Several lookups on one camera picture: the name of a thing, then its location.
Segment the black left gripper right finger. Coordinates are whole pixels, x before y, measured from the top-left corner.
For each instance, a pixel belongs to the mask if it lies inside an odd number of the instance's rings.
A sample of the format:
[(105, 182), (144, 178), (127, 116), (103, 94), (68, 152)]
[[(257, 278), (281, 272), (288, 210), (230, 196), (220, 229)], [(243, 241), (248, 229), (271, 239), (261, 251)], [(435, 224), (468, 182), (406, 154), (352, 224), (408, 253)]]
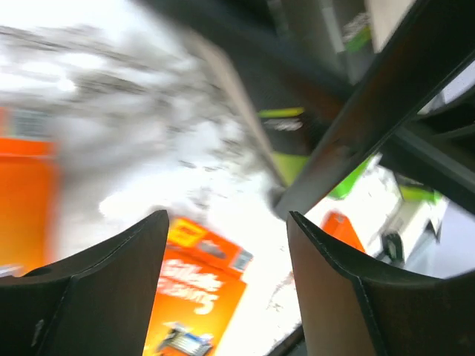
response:
[(440, 279), (390, 266), (298, 212), (287, 235), (309, 355), (472, 355), (474, 273)]

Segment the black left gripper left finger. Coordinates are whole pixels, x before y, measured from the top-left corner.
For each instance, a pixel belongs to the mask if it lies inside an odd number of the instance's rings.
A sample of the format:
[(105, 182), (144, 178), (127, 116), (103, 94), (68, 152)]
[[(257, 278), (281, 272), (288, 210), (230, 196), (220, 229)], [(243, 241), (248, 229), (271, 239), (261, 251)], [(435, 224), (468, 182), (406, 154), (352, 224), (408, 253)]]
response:
[(169, 218), (155, 211), (97, 245), (1, 279), (2, 355), (141, 355)]

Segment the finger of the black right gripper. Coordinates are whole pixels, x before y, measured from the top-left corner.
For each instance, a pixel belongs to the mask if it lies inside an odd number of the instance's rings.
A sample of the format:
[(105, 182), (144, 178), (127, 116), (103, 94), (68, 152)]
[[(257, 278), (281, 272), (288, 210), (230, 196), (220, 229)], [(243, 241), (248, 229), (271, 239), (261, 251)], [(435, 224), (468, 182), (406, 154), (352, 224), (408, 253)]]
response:
[(382, 146), (383, 166), (474, 212), (474, 97), (405, 124)]
[[(278, 200), (275, 213), (285, 218), (290, 211), (308, 212), (369, 155), (381, 151), (400, 128), (426, 115), (420, 114), (423, 104), (473, 63), (472, 53), (465, 59), (455, 53), (426, 53), (421, 60), (391, 56), (379, 61), (324, 135), (302, 175)], [(474, 97), (474, 88), (452, 101), (461, 96)]]

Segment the beige black three-tier shelf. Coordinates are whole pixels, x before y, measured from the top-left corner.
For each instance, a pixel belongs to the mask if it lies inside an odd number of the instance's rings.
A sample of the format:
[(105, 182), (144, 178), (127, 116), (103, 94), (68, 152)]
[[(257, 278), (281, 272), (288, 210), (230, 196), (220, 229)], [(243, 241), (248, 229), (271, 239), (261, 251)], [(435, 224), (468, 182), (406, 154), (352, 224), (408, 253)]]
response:
[(313, 153), (410, 2), (391, 7), (387, 1), (147, 1), (145, 6), (187, 32), (272, 162), (258, 112), (304, 108), (312, 119)]

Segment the black green razor box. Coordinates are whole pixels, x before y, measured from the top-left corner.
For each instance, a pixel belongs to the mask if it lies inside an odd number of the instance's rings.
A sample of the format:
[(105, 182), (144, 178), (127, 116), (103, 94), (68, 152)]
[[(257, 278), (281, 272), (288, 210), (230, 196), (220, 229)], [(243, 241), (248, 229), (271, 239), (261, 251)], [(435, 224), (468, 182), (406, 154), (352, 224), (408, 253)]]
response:
[(285, 186), (290, 186), (315, 147), (312, 119), (302, 107), (262, 110), (258, 118), (271, 145), (272, 162)]
[(436, 204), (442, 194), (417, 182), (414, 179), (391, 171), (384, 167), (381, 154), (372, 155), (357, 167), (349, 176), (339, 183), (329, 194), (336, 200), (347, 198), (353, 191), (367, 193), (389, 193), (405, 201), (426, 201)]

